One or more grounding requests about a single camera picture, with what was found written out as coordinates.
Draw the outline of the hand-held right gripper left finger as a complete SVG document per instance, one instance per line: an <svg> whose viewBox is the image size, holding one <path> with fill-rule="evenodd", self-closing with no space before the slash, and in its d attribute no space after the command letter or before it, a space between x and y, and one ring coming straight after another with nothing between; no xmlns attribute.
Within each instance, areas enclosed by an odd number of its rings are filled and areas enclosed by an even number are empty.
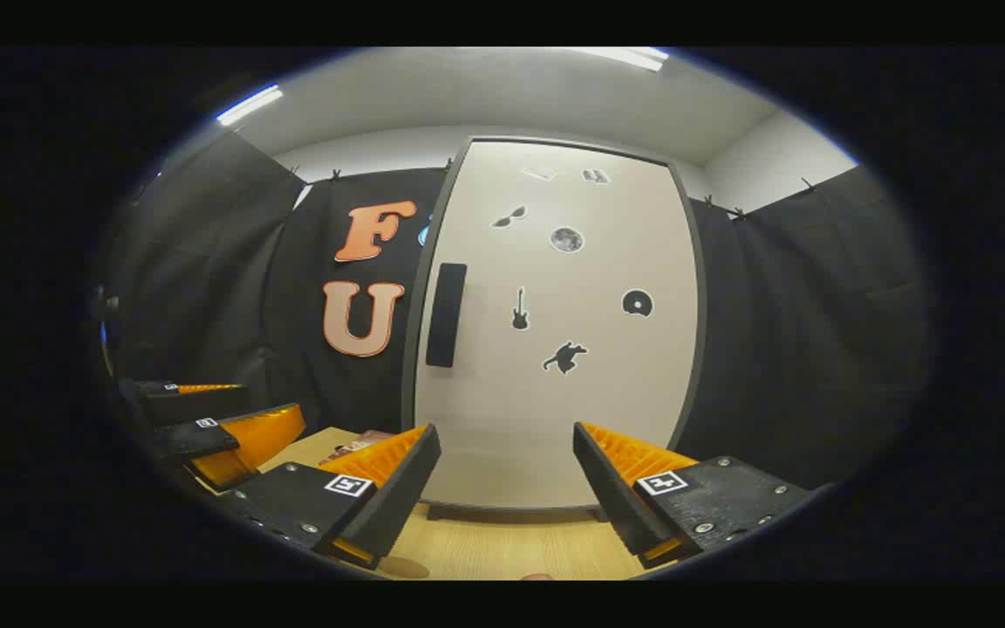
<svg viewBox="0 0 1005 628"><path fill-rule="evenodd" d="M216 498L240 524L307 554L374 570L441 457L438 429L395 434L320 466L286 461Z"/></svg>

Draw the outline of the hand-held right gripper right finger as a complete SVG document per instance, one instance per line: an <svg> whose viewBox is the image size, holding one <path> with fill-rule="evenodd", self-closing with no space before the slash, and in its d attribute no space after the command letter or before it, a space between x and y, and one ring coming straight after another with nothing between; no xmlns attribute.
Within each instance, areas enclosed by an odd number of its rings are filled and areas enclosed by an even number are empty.
<svg viewBox="0 0 1005 628"><path fill-rule="evenodd" d="M729 454L693 460L589 422L571 440L599 508L645 569L719 551L817 496Z"/></svg>

